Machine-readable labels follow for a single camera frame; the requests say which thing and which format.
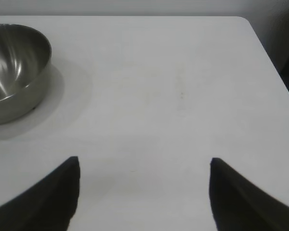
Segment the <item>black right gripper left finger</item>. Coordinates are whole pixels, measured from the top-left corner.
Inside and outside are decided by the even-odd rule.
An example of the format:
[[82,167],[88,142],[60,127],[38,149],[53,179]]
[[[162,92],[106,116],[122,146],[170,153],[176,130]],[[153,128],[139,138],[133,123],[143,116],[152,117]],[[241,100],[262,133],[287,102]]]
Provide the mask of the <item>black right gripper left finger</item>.
[[66,231],[76,212],[79,192],[79,159],[72,156],[0,206],[0,231]]

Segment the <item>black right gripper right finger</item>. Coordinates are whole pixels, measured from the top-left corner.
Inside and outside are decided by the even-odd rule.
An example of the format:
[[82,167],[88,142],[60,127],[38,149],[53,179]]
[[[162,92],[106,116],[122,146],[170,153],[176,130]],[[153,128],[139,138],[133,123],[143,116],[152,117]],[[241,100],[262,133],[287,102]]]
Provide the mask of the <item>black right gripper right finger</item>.
[[209,198],[219,231],[289,231],[289,206],[220,158],[210,162]]

